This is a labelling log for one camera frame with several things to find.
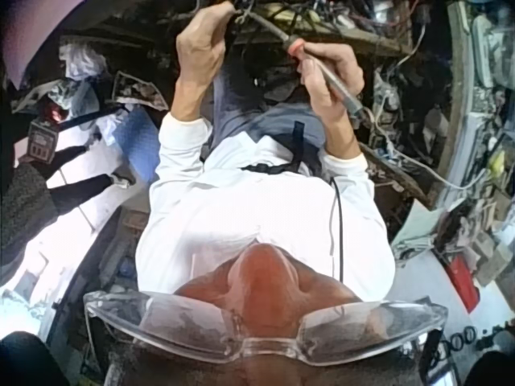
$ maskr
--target clear safety goggles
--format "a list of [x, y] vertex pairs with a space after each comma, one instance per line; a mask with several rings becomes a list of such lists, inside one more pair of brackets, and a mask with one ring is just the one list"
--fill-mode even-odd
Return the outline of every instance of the clear safety goggles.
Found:
[[178, 295], [98, 291], [86, 294], [84, 304], [86, 314], [139, 341], [209, 363], [263, 354], [312, 366], [349, 363], [439, 330], [447, 320], [447, 309], [438, 305], [357, 302], [303, 316], [294, 337], [256, 338], [235, 314]]

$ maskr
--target white wire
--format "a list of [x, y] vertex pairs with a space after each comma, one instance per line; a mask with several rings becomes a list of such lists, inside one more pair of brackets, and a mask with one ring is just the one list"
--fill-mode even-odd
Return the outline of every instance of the white wire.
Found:
[[420, 30], [420, 36], [418, 37], [418, 42], [415, 44], [415, 48], [412, 52], [410, 52], [404, 59], [399, 60], [399, 63], [395, 66], [395, 68], [401, 67], [411, 56], [415, 55], [415, 53], [420, 48], [420, 44], [422, 43], [422, 39], [424, 39], [424, 36], [426, 34], [426, 24], [422, 25], [422, 29]]
[[448, 187], [451, 187], [452, 189], [456, 189], [458, 191], [466, 191], [467, 189], [470, 189], [474, 185], [476, 185], [484, 176], [486, 173], [486, 169], [483, 169], [468, 185], [464, 187], [460, 187], [458, 185], [455, 185], [454, 183], [451, 183], [450, 181], [447, 181], [444, 177], [436, 173], [434, 170], [432, 170], [428, 165], [424, 165], [423, 163], [417, 161], [416, 159], [412, 159], [411, 157], [408, 157], [401, 151], [395, 149], [395, 145], [393, 142], [389, 139], [388, 134], [377, 124], [378, 119], [381, 117], [381, 112], [383, 110], [383, 106], [385, 105], [386, 98], [388, 96], [386, 95], [383, 98], [383, 102], [381, 103], [381, 107], [379, 110], [379, 114], [377, 115], [377, 118], [373, 115], [372, 111], [368, 107], [364, 107], [364, 111], [369, 115], [370, 121], [372, 122], [373, 128], [376, 129], [383, 137], [385, 137], [385, 140], [388, 144], [388, 149], [391, 150], [392, 153], [404, 158], [406, 161], [409, 161], [413, 163], [414, 165], [417, 165], [421, 167], [422, 169], [428, 171], [431, 175], [433, 175], [436, 179], [447, 185]]

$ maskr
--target black strap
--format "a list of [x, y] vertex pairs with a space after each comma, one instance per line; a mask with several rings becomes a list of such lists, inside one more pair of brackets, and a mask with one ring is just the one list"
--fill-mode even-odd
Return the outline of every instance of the black strap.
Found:
[[265, 173], [267, 175], [280, 175], [285, 171], [290, 171], [292, 173], [298, 173], [300, 168], [300, 163], [303, 160], [304, 156], [304, 124], [299, 121], [295, 121], [295, 126], [293, 128], [293, 158], [290, 163], [285, 163], [277, 166], [269, 166], [265, 163], [258, 163], [257, 165], [249, 165], [246, 167], [242, 167], [242, 170], [253, 171], [255, 173]]

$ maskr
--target gray pants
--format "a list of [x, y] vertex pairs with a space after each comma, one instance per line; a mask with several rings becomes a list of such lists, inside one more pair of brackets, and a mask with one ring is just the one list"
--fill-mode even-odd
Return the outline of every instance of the gray pants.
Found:
[[268, 135], [293, 151], [295, 121], [304, 124], [303, 161], [319, 175], [318, 150], [325, 143], [322, 122], [306, 104], [280, 104], [267, 109], [263, 94], [243, 68], [239, 57], [229, 55], [214, 80], [214, 125], [211, 150], [245, 131], [258, 142]]

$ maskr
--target white long-sleeve shirt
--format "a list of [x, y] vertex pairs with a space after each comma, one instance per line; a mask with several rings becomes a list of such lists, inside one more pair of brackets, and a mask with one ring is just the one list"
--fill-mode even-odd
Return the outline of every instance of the white long-sleeve shirt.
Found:
[[[338, 279], [340, 226], [335, 190], [322, 179], [240, 168], [281, 165], [291, 152], [247, 133], [226, 138], [202, 163], [212, 131], [199, 119], [168, 114], [159, 133], [159, 180], [150, 187], [150, 218], [136, 252], [141, 291], [174, 293], [213, 271], [252, 243], [271, 243], [316, 272]], [[342, 160], [320, 151], [324, 170], [340, 189], [344, 232], [344, 284], [364, 301], [382, 299], [395, 265], [386, 227], [373, 201], [363, 155]]]

